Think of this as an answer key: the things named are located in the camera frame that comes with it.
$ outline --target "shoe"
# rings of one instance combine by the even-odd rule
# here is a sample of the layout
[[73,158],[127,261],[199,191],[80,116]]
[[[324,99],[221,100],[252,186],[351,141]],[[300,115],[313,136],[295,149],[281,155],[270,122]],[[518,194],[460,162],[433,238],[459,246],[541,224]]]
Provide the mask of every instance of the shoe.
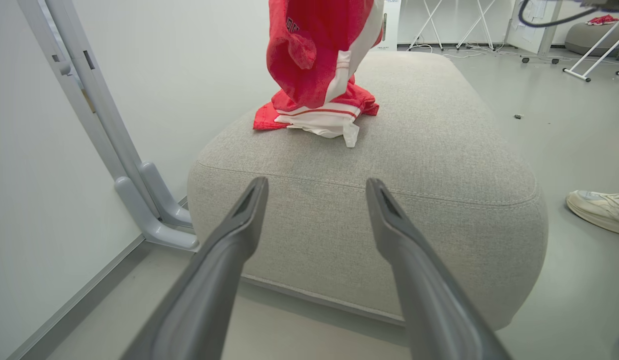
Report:
[[569,193],[566,202],[581,219],[619,234],[619,193],[578,190]]

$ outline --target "ottoman seam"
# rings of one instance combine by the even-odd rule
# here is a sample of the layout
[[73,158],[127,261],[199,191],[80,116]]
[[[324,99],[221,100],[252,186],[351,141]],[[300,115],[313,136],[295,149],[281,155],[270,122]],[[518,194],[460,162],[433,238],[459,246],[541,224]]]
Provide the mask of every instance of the ottoman seam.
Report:
[[[329,185],[317,184],[316,182],[302,181],[302,180],[300,180],[299,178],[296,178],[296,177],[286,177],[286,176],[282,176],[282,175],[276,175],[276,174],[273,174],[273,173],[255,173],[255,172],[250,172],[250,171],[228,170],[228,169],[224,169],[224,168],[216,168],[216,167],[213,167],[213,166],[207,166],[207,165],[202,164],[200,162],[199,162],[199,164],[201,166],[203,166],[203,167],[206,167],[207,169],[209,169],[211,171],[216,171],[216,172],[239,173],[239,174],[244,175],[244,176],[268,175],[268,176],[275,176],[275,177],[279,178],[279,180],[282,180],[284,182],[300,183],[300,184],[313,185],[313,186],[316,186],[316,187],[349,190],[349,191],[361,192],[361,193],[365,192],[365,190],[362,187],[353,188],[352,186],[346,186],[346,185],[341,185],[341,184],[333,184],[333,185],[339,185],[339,186],[329,186]],[[527,200],[526,202],[515,203],[514,205],[520,205],[520,204],[526,203],[525,205],[517,206],[517,207],[505,207],[503,205],[503,203],[501,203],[500,205],[493,205],[493,207],[466,206],[466,205],[457,205],[455,203],[428,201],[428,200],[424,200],[423,198],[417,198],[417,196],[409,196],[409,195],[401,195],[401,194],[392,194],[392,196],[394,196],[394,198],[407,199],[407,200],[412,200],[412,201],[420,201],[422,203],[436,204],[436,205],[442,205],[442,206],[447,206],[447,207],[477,209],[477,210],[492,210],[492,211],[496,210],[496,211],[499,211],[499,210],[516,210],[516,209],[527,208],[527,207],[530,207],[532,205],[535,205],[535,203],[538,202],[538,199],[540,198],[540,196],[538,196],[538,194],[539,194],[538,191],[534,191],[534,193],[532,193],[532,195],[536,195],[534,198],[532,198],[531,200]]]
[[[318,177],[302,176],[302,175],[290,176],[290,175],[284,175],[284,174],[281,174],[281,173],[274,173],[274,172],[257,173],[257,172],[253,172],[253,171],[230,170],[230,169],[225,169],[225,168],[218,168],[218,167],[215,167],[215,166],[209,166],[209,165],[203,164],[200,161],[198,161],[198,163],[201,166],[209,168],[209,169],[216,169],[216,170],[222,170],[222,171],[231,171],[231,172],[235,172],[235,173],[280,176],[280,177],[283,177],[283,178],[291,178],[291,179],[298,179],[298,180],[316,180],[317,182],[323,182],[323,183],[334,184],[334,185],[341,185],[341,186],[351,186],[351,187],[357,187],[359,189],[365,189],[365,185],[363,185],[363,184],[355,184],[353,182],[336,181],[336,180],[330,180],[330,179],[327,179],[327,178],[318,178]],[[420,193],[420,192],[414,192],[414,191],[408,191],[408,190],[392,189],[391,187],[388,187],[388,189],[390,191],[393,191],[393,192],[403,192],[403,193],[414,194],[414,195],[417,195],[417,196],[431,196],[431,197],[434,197],[434,198],[441,198],[441,199],[455,199],[455,200],[464,200],[464,201],[471,201],[471,202],[475,202],[475,203],[486,203],[486,204],[515,204],[515,203],[525,203],[527,200],[529,200],[529,198],[533,198],[538,193],[538,182],[536,182],[536,178],[534,178],[534,189],[532,189],[530,194],[527,194],[527,195],[523,196],[522,198],[517,198],[515,200],[507,200],[507,201],[476,200],[476,199],[473,199],[473,198],[463,198],[463,197],[455,197],[455,196],[444,196],[444,195],[440,195],[440,194]]]

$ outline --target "upholstered ottoman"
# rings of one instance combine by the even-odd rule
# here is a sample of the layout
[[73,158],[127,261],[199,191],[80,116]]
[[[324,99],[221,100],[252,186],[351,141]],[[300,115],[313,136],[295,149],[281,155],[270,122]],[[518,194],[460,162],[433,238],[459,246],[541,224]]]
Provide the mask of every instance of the upholstered ottoman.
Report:
[[[569,28],[565,36],[565,48],[576,54],[584,55],[603,37],[603,35],[609,32],[613,26],[613,23],[607,25],[587,25],[584,22],[575,23],[575,25]],[[590,55],[593,57],[600,57],[618,40],[619,30],[617,29],[609,34],[598,47],[591,51]]]
[[534,174],[451,61],[371,52],[356,82],[380,104],[355,148],[299,129],[254,131],[254,112],[209,143],[188,203],[206,239],[256,176],[270,195],[244,278],[371,317],[400,321],[390,265],[375,248],[365,181],[380,178],[488,323],[508,325],[543,266],[548,221]]

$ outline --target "floor trim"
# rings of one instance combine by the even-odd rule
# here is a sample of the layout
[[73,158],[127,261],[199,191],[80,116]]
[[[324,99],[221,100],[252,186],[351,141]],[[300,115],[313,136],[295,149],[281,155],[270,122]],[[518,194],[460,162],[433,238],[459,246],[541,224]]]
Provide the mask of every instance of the floor trim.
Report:
[[98,285],[117,265],[122,262],[127,255],[129,255],[136,247],[138,247],[145,237],[139,235],[129,244],[123,251],[121,251],[113,260],[109,262],[96,276],[92,278],[86,285],[83,286],[69,301],[58,309],[47,321],[38,328],[21,346],[19,346],[6,360],[21,360],[28,351],[30,351],[47,333],[54,328],[58,322],[60,322],[65,315],[67,315],[78,303],[83,300],[87,294]]

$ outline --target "white bracket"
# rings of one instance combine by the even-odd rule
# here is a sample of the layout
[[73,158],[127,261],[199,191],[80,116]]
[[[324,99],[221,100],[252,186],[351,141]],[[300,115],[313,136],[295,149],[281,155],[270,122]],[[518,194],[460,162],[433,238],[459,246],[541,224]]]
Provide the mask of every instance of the white bracket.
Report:
[[461,39],[458,42],[458,45],[456,45],[456,50],[461,48],[463,43],[465,43],[465,40],[470,36],[470,33],[472,32],[472,30],[476,28],[476,25],[478,25],[481,20],[483,21],[483,29],[485,30],[485,34],[487,34],[487,44],[489,45],[490,49],[494,50],[494,43],[492,43],[492,36],[490,36],[490,30],[488,29],[488,22],[485,21],[485,14],[488,12],[490,7],[492,7],[492,4],[494,4],[495,1],[496,0],[492,0],[492,2],[490,2],[489,5],[485,7],[485,10],[483,10],[483,7],[481,6],[481,0],[476,0],[476,3],[478,4],[478,11],[480,12],[480,17],[477,18],[476,21],[474,21],[474,25],[472,25],[469,28],[469,30],[467,30],[467,32],[465,33],[465,36],[463,36],[463,39]]
[[596,68],[598,66],[598,64],[600,64],[606,57],[607,55],[609,55],[613,50],[615,50],[615,48],[619,45],[619,39],[618,41],[616,41],[616,43],[614,43],[609,50],[607,50],[603,55],[600,56],[600,58],[593,63],[592,66],[590,66],[590,68],[587,69],[587,71],[585,71],[583,73],[583,75],[581,75],[580,73],[577,73],[574,71],[575,68],[577,68],[577,66],[579,66],[583,60],[585,60],[590,54],[591,52],[594,51],[594,49],[600,45],[600,43],[602,43],[608,36],[610,36],[610,34],[616,29],[616,27],[619,27],[619,20],[616,21],[616,23],[614,24],[614,26],[612,26],[611,28],[609,28],[609,30],[605,33],[605,35],[602,35],[602,38],[600,38],[598,40],[597,43],[593,44],[593,46],[585,53],[585,55],[583,55],[583,57],[581,57],[575,64],[574,66],[572,66],[572,68],[564,68],[563,72],[564,73],[568,73],[570,75],[573,75],[577,78],[579,78],[580,80],[585,80],[586,82],[591,82],[591,78],[588,77],[588,74],[591,73],[592,70],[594,70],[594,68]]
[[418,32],[418,34],[414,36],[414,41],[412,41],[412,44],[410,44],[410,46],[407,48],[408,50],[411,48],[414,48],[414,44],[417,43],[417,40],[421,37],[423,30],[426,29],[426,26],[428,25],[430,21],[431,21],[431,27],[433,27],[433,33],[436,34],[436,40],[438,41],[438,46],[440,47],[441,51],[443,50],[443,44],[441,43],[441,38],[438,36],[436,25],[434,25],[434,20],[432,19],[432,16],[434,15],[434,13],[436,12],[436,10],[438,9],[438,7],[440,6],[442,2],[443,0],[439,0],[438,4],[436,4],[436,7],[433,9],[432,12],[430,12],[429,7],[428,7],[428,0],[423,0],[423,4],[425,4],[425,9],[427,10],[427,14],[429,15],[429,17],[427,18],[427,21],[425,21],[425,23],[423,24],[423,27],[421,27],[421,30]]
[[114,187],[148,242],[196,251],[199,246],[196,235],[174,230],[158,221],[129,177],[117,178]]
[[153,162],[143,162],[138,169],[164,223],[192,227],[188,210],[177,203]]

